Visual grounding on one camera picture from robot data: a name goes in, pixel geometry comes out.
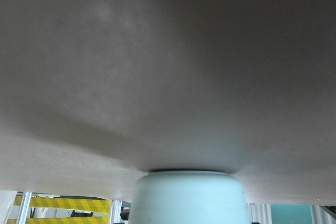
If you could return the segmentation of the mint green plastic cup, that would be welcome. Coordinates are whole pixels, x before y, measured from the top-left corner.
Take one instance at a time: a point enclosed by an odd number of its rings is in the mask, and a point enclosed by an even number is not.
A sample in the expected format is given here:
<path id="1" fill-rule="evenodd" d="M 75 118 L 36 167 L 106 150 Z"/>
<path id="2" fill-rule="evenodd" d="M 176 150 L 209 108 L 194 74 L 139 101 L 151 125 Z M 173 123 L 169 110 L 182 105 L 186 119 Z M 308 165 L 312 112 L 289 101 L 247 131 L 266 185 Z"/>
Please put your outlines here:
<path id="1" fill-rule="evenodd" d="M 129 223 L 250 223 L 241 183 L 221 172 L 154 172 L 135 187 Z"/>

